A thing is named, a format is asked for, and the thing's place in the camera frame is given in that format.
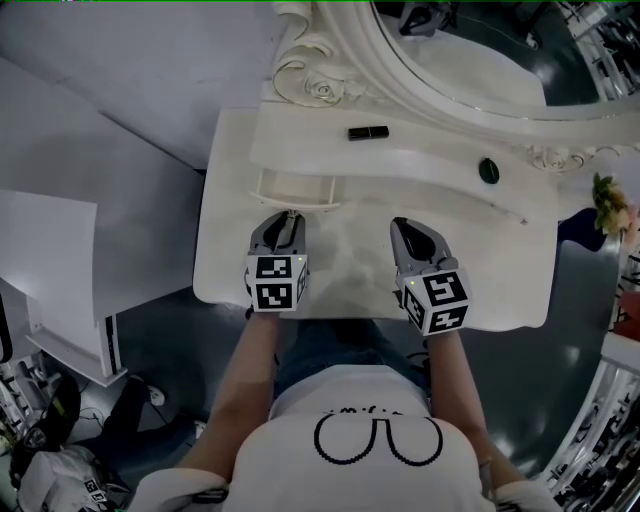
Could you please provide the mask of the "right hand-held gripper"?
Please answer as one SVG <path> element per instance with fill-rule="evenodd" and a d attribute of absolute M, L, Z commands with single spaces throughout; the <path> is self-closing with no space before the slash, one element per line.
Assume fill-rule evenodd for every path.
<path fill-rule="evenodd" d="M 425 337 L 461 329 L 471 305 L 466 271 L 448 251 L 444 238 L 404 217 L 390 223 L 396 265 L 394 292 L 399 307 Z"/>

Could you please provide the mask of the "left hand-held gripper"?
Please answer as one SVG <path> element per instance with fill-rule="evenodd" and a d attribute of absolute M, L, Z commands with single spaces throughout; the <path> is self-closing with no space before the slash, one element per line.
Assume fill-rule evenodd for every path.
<path fill-rule="evenodd" d="M 285 225 L 285 247 L 278 246 Z M 255 312 L 295 312 L 306 291 L 308 274 L 306 219 L 302 213 L 290 210 L 274 214 L 253 231 L 245 284 Z"/>

